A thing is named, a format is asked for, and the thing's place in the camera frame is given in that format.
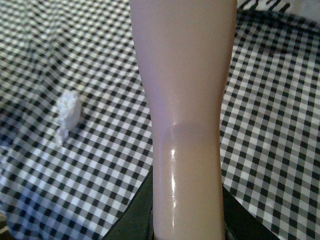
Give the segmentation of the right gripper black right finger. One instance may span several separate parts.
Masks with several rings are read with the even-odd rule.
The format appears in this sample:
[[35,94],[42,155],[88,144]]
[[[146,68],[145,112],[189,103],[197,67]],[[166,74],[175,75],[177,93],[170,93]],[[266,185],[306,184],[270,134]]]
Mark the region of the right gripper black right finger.
[[227,240],[277,240],[270,230],[252,216],[225,188],[222,188]]

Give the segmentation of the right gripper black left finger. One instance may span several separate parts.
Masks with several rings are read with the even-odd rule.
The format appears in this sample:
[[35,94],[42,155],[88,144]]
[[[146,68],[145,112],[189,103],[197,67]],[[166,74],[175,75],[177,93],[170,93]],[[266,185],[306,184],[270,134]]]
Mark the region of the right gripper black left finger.
[[153,170],[150,170],[105,240],[153,240]]

